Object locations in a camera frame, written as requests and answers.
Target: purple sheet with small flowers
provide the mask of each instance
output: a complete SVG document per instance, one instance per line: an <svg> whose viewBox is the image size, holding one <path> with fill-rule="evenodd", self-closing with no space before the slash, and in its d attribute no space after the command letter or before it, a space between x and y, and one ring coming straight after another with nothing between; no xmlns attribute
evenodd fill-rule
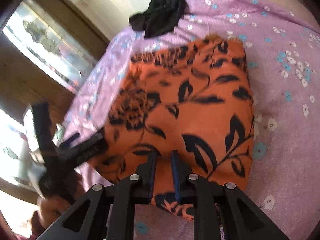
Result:
<svg viewBox="0 0 320 240"><path fill-rule="evenodd" d="M172 48L217 33L244 43L254 93L253 164L247 195L291 240L319 221L320 29L262 0L186 0L174 32L156 39L129 27L110 43L66 115L65 137L80 140L101 127L134 53ZM79 169L89 188L101 178ZM193 224L153 206L137 207L135 238L193 239Z"/></svg>

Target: black metal bracket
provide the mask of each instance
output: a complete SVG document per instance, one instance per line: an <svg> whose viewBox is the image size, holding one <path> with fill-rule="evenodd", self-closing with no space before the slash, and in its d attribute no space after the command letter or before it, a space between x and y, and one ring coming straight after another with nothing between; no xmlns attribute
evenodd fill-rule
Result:
<svg viewBox="0 0 320 240"><path fill-rule="evenodd" d="M151 202L156 158L156 153L151 153L148 161L137 167L136 174L116 185L94 185L38 240L133 240L134 207ZM178 151L172 152L171 161L177 200L192 203L195 208L195 240L221 239L219 217L226 240L288 240L234 183L221 186L193 174L190 167L180 161Z"/></svg>

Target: silver screw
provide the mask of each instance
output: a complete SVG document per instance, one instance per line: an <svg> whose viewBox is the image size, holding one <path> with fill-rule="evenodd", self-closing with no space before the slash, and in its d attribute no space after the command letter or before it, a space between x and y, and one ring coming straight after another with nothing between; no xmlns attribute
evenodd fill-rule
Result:
<svg viewBox="0 0 320 240"><path fill-rule="evenodd" d="M101 184L95 184L95 185L93 185L92 190L94 190L94 191L102 190L102 185Z"/></svg>
<svg viewBox="0 0 320 240"><path fill-rule="evenodd" d="M235 189L236 188L236 184L234 184L233 182L227 182L227 188L228 189Z"/></svg>
<svg viewBox="0 0 320 240"><path fill-rule="evenodd" d="M130 179L131 179L131 180L138 180L138 179L140 179L140 176L139 176L138 174L132 174L132 175L130 176Z"/></svg>
<svg viewBox="0 0 320 240"><path fill-rule="evenodd" d="M191 173L189 174L189 179L191 180L197 180L199 178L199 176L197 174Z"/></svg>

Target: black cloth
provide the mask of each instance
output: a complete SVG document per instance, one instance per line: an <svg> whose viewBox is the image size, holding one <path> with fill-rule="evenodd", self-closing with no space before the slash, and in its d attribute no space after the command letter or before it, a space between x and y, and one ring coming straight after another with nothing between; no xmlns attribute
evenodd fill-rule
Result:
<svg viewBox="0 0 320 240"><path fill-rule="evenodd" d="M144 13L129 18L134 31L146 31L145 38L153 38L173 31L186 8L185 0L151 0Z"/></svg>

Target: orange cloth with black leaf print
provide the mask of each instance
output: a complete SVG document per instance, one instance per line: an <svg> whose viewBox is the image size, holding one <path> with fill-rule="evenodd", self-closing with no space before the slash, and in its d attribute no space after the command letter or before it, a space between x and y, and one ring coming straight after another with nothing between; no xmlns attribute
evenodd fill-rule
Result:
<svg viewBox="0 0 320 240"><path fill-rule="evenodd" d="M253 110L243 45L217 35L138 54L105 124L109 149L89 161L117 183L158 154L152 204L193 219L174 198L170 155L193 173L245 189L252 163Z"/></svg>

